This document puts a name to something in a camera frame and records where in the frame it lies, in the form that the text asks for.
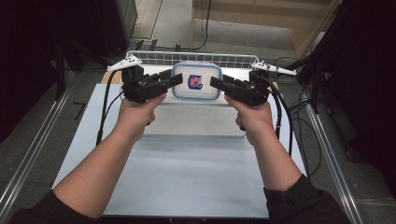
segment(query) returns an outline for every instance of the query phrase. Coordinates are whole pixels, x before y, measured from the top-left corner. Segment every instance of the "red and blue sticker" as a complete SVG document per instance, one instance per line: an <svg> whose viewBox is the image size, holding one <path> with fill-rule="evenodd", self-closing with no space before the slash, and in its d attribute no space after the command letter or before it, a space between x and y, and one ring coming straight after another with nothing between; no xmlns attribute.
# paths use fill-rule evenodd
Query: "red and blue sticker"
<svg viewBox="0 0 396 224"><path fill-rule="evenodd" d="M202 76L190 75L189 76L189 88L190 90L200 90L204 84L202 84Z"/></svg>

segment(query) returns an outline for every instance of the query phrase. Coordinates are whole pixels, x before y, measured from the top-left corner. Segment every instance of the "plastic box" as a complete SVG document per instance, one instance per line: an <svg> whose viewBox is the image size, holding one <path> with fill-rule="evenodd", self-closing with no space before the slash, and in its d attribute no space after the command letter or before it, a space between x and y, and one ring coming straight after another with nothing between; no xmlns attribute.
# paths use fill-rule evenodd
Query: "plastic box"
<svg viewBox="0 0 396 224"><path fill-rule="evenodd" d="M220 90L210 86L210 78L222 78L222 71L213 63L182 62L172 68L172 76L182 74L183 82L173 87L172 93L177 98L216 100Z"/></svg>

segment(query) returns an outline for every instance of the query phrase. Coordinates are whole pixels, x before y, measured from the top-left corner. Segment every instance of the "gray floor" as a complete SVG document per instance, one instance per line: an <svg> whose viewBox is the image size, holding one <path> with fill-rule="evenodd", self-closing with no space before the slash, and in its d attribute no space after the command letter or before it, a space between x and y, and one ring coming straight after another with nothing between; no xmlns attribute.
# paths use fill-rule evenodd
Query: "gray floor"
<svg viewBox="0 0 396 224"><path fill-rule="evenodd" d="M176 44L188 48L190 46L191 28L190 1L166 0L158 19L153 39L158 39L157 46L173 47ZM205 33L201 21L195 21L195 47L204 41ZM253 54L261 60L273 62L279 57L295 57L286 31L278 28L247 26L241 24L225 24L217 21L209 23L209 33L206 45L200 51ZM279 65L293 62L287 59ZM70 95L65 101L64 108L54 123L43 145L32 171L27 176L23 187L15 199L9 213L17 209L35 204L49 189L62 165L64 155L73 139L78 127L79 119L75 120L80 105L73 102L88 103L93 87L100 82L104 67L86 59L86 66L82 72L74 72L74 81ZM301 87L295 77L281 77L277 83L285 101L291 105L298 99ZM55 96L55 87L43 95L37 105L21 121L13 134L0 144L0 190L4 190L10 178L15 174L29 146L35 139L41 123L45 120ZM327 115L325 104L318 104L319 115L325 132L332 145L332 151L343 171L346 182L358 205L363 223L395 223L396 203L392 199L382 175L367 163L355 163L348 159L347 148L342 141L332 118ZM309 121L305 110L301 118ZM299 138L300 130L297 120L294 121L294 131ZM301 122L301 134L304 142L305 154L310 171L318 164L320 148L315 133ZM328 190L342 205L338 190L331 178L331 171L323 157L318 171L312 176L314 185Z"/></svg>

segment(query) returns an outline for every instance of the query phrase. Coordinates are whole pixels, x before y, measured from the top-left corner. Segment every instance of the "white wire basket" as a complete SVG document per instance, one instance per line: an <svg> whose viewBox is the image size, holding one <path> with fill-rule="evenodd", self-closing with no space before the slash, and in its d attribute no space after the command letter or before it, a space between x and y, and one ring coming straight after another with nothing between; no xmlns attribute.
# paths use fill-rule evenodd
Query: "white wire basket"
<svg viewBox="0 0 396 224"><path fill-rule="evenodd" d="M253 63L258 63L259 58L255 55L242 54L217 54L199 52L173 52L173 51L149 51L149 50L129 50L127 55L133 54L142 60L142 64L151 65L175 65L176 63L208 62L225 68L246 68L252 69Z"/></svg>

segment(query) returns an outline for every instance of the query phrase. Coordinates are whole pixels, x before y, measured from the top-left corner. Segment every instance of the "black curtain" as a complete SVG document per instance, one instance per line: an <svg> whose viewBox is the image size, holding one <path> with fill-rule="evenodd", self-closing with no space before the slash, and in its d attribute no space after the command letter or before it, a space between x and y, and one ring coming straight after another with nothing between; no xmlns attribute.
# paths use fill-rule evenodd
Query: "black curtain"
<svg viewBox="0 0 396 224"><path fill-rule="evenodd" d="M349 145L383 173L396 198L395 12L390 0L344 0L298 79L321 76L312 69L319 65L332 74L325 88L358 134Z"/></svg>

